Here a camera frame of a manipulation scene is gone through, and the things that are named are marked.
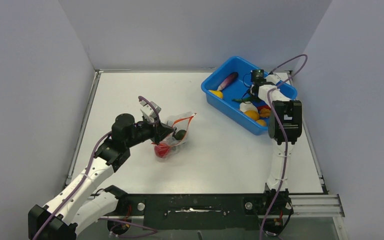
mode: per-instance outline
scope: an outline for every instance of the white table surface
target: white table surface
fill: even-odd
[[[287,75],[278,73],[281,78]],[[111,130],[116,116],[129,113],[139,121],[138,96],[158,104],[161,119],[185,112],[197,115],[189,142],[161,161],[151,141],[130,149],[131,157],[100,188],[115,185],[130,194],[262,193],[269,176],[272,143],[255,136],[209,105],[201,91],[208,72],[102,73],[80,145],[74,176],[87,165],[97,140]],[[321,193],[319,176],[305,132],[289,165],[291,193]]]

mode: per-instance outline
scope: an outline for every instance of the blue plastic tray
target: blue plastic tray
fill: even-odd
[[[245,74],[245,83],[247,85],[251,84],[251,75],[249,74],[251,70],[260,69],[259,67],[251,64],[245,59],[239,56],[233,56],[229,58],[223,65],[221,65],[215,72],[213,72],[204,82],[201,84],[201,89],[206,95],[206,101],[218,109],[220,112],[224,113],[226,116],[240,124],[242,127],[246,128],[248,131],[255,135],[261,135],[267,131],[266,126],[261,126],[241,111],[239,111],[239,103],[232,101],[232,99],[240,99],[244,93],[247,91],[247,87],[242,82],[242,79]],[[229,74],[237,72],[237,80],[232,84],[223,89],[223,99],[218,98],[212,94],[209,90],[217,90],[219,85],[223,80],[229,76]],[[284,84],[280,87],[280,91],[288,98],[295,99],[297,97],[297,90],[289,85]],[[265,102],[261,101],[255,106],[266,105]]]

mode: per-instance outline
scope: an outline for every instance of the wire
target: wire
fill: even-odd
[[[247,95],[248,94],[248,90],[242,95],[242,97],[240,98],[240,100],[242,101],[242,103],[245,103],[245,101],[244,101],[244,97],[245,97],[245,95]]]
[[[103,191],[103,190],[105,190],[105,189],[104,188],[100,188],[100,189],[96,190],[96,192],[93,194],[93,199],[95,199],[97,196],[99,196],[98,193],[100,191]]]
[[[291,202],[288,202],[288,203],[290,204],[290,211],[289,211],[289,215],[287,216],[286,221],[283,223],[283,227],[277,233],[265,231],[266,234],[270,233],[270,234],[272,234],[273,237],[279,237],[279,235],[285,230],[286,226],[289,223],[289,220],[291,220],[292,213],[294,212],[294,208],[292,207],[292,203]]]
[[[139,99],[139,101],[144,101],[145,103],[147,103],[147,104],[151,107],[151,109],[153,110],[153,112],[154,112],[155,115],[156,115],[156,120],[155,120],[155,122],[150,122],[149,125],[156,125],[156,124],[158,124],[158,123],[160,122],[160,115],[158,114],[157,109],[154,107],[154,105],[152,105],[152,104],[150,103],[150,101],[148,101],[148,100],[147,100],[146,98],[144,98],[143,96],[138,96],[137,98]]]
[[[276,235],[273,232],[269,232],[269,231],[265,231],[265,233],[267,235],[269,235],[270,237],[277,237],[278,239],[283,240],[283,238],[281,238],[281,236],[279,236],[279,234]]]
[[[129,218],[130,217],[130,214],[132,213],[132,205],[129,205],[128,206],[128,209],[127,209],[127,214],[126,214],[126,216],[124,216],[124,218],[122,219],[122,221],[126,221],[127,220],[127,218]],[[123,223],[119,223],[119,224],[116,224],[116,225],[114,225],[114,226],[112,226],[111,227],[111,229],[109,230],[110,232],[113,232],[114,231],[114,229],[115,228],[117,228],[117,227],[123,227]]]
[[[270,105],[270,108],[271,108],[271,112],[273,113],[274,117],[276,118],[276,121],[277,123],[279,124],[279,127],[280,127],[280,130],[282,131],[282,134],[283,134],[283,137],[284,137],[284,140],[285,140],[285,155],[284,155],[284,160],[283,160],[283,169],[282,169],[282,176],[280,178],[280,183],[279,183],[279,186],[277,187],[277,190],[276,190],[276,193],[274,194],[274,197],[273,197],[273,200],[271,200],[271,203],[270,205],[268,206],[267,208],[267,211],[265,212],[265,215],[264,215],[264,218],[262,219],[262,223],[261,223],[261,227],[259,229],[259,239],[262,240],[263,239],[263,228],[264,228],[264,223],[266,222],[267,220],[267,217],[269,216],[269,212],[270,210],[272,210],[272,207],[273,207],[273,204],[275,203],[275,200],[276,198],[278,197],[279,195],[279,192],[281,191],[281,188],[282,188],[282,184],[284,182],[284,177],[285,177],[285,172],[286,172],[286,163],[287,163],[287,160],[288,160],[288,136],[286,135],[286,132],[285,132],[285,128],[284,126],[282,125],[282,122],[281,122],[281,119],[279,118],[275,108],[273,107],[273,103],[272,103],[272,100],[270,98],[270,94],[278,89],[280,86],[282,86],[283,84],[285,84],[286,82],[290,81],[293,77],[295,77],[295,75],[297,75],[302,69],[303,67],[306,65],[307,63],[307,60],[308,60],[308,56],[307,54],[300,54],[298,56],[295,56],[287,61],[285,61],[284,63],[280,64],[279,66],[275,67],[273,70],[270,71],[270,73],[273,73],[273,71],[275,71],[276,69],[280,68],[281,66],[289,63],[290,61],[292,60],[295,60],[297,58],[300,58],[300,57],[305,57],[305,60],[304,62],[302,63],[301,67],[292,75],[290,75],[286,80],[282,81],[279,85],[277,85],[276,88],[272,88],[270,89],[268,92],[267,92],[267,100],[268,100],[268,104]]]
[[[246,84],[245,84],[245,76],[248,75],[248,74],[251,74],[251,72],[250,72],[250,73],[247,73],[247,74],[245,74],[245,75],[243,75],[243,77],[242,77],[242,83],[243,83],[243,85],[244,85],[245,87],[250,88],[250,87],[251,87],[250,85],[246,85]]]
[[[37,230],[36,234],[34,235],[32,240],[37,240],[39,235],[42,233],[42,231],[45,229],[46,226],[48,226],[49,222],[55,217],[55,214],[58,213],[61,208],[73,197],[73,195],[79,190],[79,188],[83,185],[83,183],[86,180],[86,176],[88,175],[89,171],[92,167],[92,162],[94,161],[95,152],[97,151],[98,146],[100,143],[111,135],[111,131],[106,133],[104,136],[102,136],[98,142],[96,143],[95,147],[93,147],[92,154],[90,155],[89,162],[87,163],[86,171],[84,172],[83,177],[81,178],[80,182],[77,184],[77,186],[73,189],[73,191],[59,204],[59,206],[50,214],[50,216],[46,219],[46,221],[42,224],[42,226]]]
[[[131,226],[134,226],[134,227],[138,227],[138,228],[141,228],[141,229],[144,229],[144,230],[152,231],[152,232],[148,232],[148,233],[141,234],[141,235],[135,235],[135,236],[118,235],[117,237],[121,238],[121,239],[137,239],[137,238],[142,238],[142,237],[146,237],[146,236],[158,233],[157,229],[150,228],[150,227],[147,227],[147,226],[143,226],[143,225],[140,225],[140,224],[137,224],[137,223],[133,223],[133,222],[123,221],[123,220],[119,220],[119,219],[105,218],[105,217],[100,217],[100,218],[98,218],[98,220],[116,222],[116,223],[119,223],[119,224],[128,224],[128,225],[131,225]]]

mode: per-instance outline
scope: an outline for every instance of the red pepper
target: red pepper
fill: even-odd
[[[155,155],[159,158],[165,158],[170,153],[170,146],[165,142],[160,142],[158,145],[153,147]]]
[[[261,109],[272,110],[272,109],[269,107],[269,105],[258,106],[257,109],[258,109],[258,111],[261,111]]]

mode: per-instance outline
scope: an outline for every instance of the cable tie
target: cable tie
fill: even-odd
[[[89,179],[91,182],[93,181],[93,179],[89,175],[87,175],[86,173],[81,172],[81,173],[79,173],[79,175],[86,176],[86,178]]]
[[[281,180],[282,182],[284,182],[284,181],[288,180],[288,178],[287,177],[286,178],[275,178],[275,180]]]

